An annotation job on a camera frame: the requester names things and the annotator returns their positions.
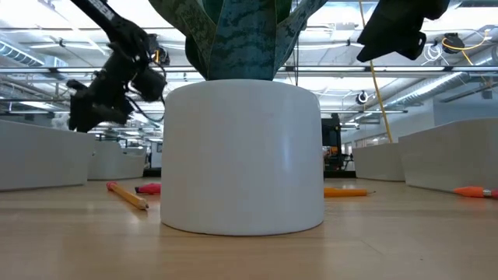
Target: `white partition wall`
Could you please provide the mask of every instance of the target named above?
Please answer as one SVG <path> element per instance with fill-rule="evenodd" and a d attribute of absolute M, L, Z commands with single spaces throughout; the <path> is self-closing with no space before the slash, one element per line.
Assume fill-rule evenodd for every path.
<path fill-rule="evenodd" d="M 405 180 L 398 143 L 356 148 L 352 150 L 352 155 L 358 178 Z"/>
<path fill-rule="evenodd" d="M 498 186 L 498 118 L 458 121 L 401 137 L 406 183 L 440 191 Z"/>
<path fill-rule="evenodd" d="M 89 180 L 119 180 L 143 176 L 146 155 L 129 155 L 117 142 L 95 142 Z"/>
<path fill-rule="evenodd" d="M 0 191 L 84 184 L 94 138 L 0 121 Z"/>

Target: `light wood floor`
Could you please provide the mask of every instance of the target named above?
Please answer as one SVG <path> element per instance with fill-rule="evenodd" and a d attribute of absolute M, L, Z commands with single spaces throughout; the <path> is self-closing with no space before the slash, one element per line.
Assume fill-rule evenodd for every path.
<path fill-rule="evenodd" d="M 168 228 L 159 197 L 140 212 L 104 183 L 0 193 L 0 278 L 498 279 L 498 201 L 399 183 L 326 184 L 377 193 L 328 199 L 324 224 L 310 231 L 251 238 Z"/>

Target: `ceiling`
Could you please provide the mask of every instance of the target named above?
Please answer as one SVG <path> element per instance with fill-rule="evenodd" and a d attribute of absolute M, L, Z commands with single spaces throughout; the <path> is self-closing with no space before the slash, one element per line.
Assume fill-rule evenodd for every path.
<path fill-rule="evenodd" d="M 0 40 L 7 40 L 25 51 L 42 58 L 43 56 L 56 57 L 71 67 L 100 67 L 108 59 L 110 50 L 106 47 L 106 34 L 88 16 L 81 12 L 69 0 L 53 0 L 55 10 L 51 11 L 39 3 L 39 0 L 1 0 L 0 1 Z M 121 16 L 130 19 L 144 28 L 148 33 L 159 35 L 158 40 L 167 49 L 171 65 L 189 65 L 184 55 L 184 36 L 175 30 L 169 23 L 160 17 L 148 0 L 108 0 L 108 4 Z M 366 19 L 370 18 L 376 2 L 364 1 Z M 458 32 L 467 46 L 479 44 L 483 40 L 484 30 L 490 30 L 485 43 L 481 48 L 494 44 L 495 7 L 461 7 L 452 9 L 436 21 L 425 21 L 423 32 L 428 36 L 428 42 L 441 40 L 445 33 Z M 295 56 L 299 57 L 299 66 L 303 65 L 366 65 L 358 62 L 356 56 L 361 46 L 355 44 L 362 31 L 359 6 L 356 1 L 330 1 L 322 9 L 310 17 L 307 28 L 300 35 L 299 49 Z M 58 45 L 63 40 L 66 47 Z M 373 61 L 375 65 L 456 65 L 465 58 L 460 54 L 443 54 L 438 59 L 428 60 L 429 45 L 425 55 L 417 60 L 410 61 L 399 54 L 389 54 Z M 481 50 L 469 51 L 473 55 Z M 293 56 L 287 62 L 294 65 Z M 2 67 L 21 67 L 22 65 L 9 58 L 0 57 Z M 176 73 L 168 75 L 169 85 L 165 93 L 192 82 L 202 81 L 196 73 Z M 10 78 L 19 82 L 28 83 L 45 93 L 61 94 L 66 88 L 63 84 L 57 85 L 57 80 L 44 82 L 39 75 L 11 75 Z M 423 75 L 410 79 L 399 77 L 380 77 L 377 83 L 381 89 L 386 89 L 393 82 L 397 86 L 405 81 L 409 86 L 415 81 L 424 79 Z M 279 82 L 295 83 L 294 73 L 279 76 Z M 355 103 L 356 93 L 374 92 L 374 82 L 371 77 L 352 77 L 343 75 L 300 75 L 298 86 L 309 89 L 317 94 L 323 107 L 348 109 Z M 147 110 L 162 110 L 160 103 L 140 103 Z M 30 106 L 17 104 L 19 109 L 33 110 Z"/>

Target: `yellow pencil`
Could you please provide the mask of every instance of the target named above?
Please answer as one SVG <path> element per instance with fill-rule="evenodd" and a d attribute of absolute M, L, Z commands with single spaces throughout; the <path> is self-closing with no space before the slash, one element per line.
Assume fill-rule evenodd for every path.
<path fill-rule="evenodd" d="M 140 198 L 139 196 L 132 194 L 129 191 L 126 191 L 122 187 L 119 187 L 119 185 L 116 182 L 109 182 L 107 183 L 107 189 L 109 191 L 113 191 L 119 196 L 121 196 L 124 200 L 130 202 L 133 206 L 140 210 L 146 210 L 149 207 L 149 204 L 147 203 L 147 200 L 144 198 Z"/>

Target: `snake plant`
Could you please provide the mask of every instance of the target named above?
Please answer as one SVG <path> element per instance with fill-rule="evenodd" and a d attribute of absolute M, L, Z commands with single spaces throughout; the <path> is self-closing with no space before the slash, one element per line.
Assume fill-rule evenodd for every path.
<path fill-rule="evenodd" d="M 273 80 L 307 19 L 327 0 L 149 0 L 186 37 L 185 54 L 206 80 Z"/>

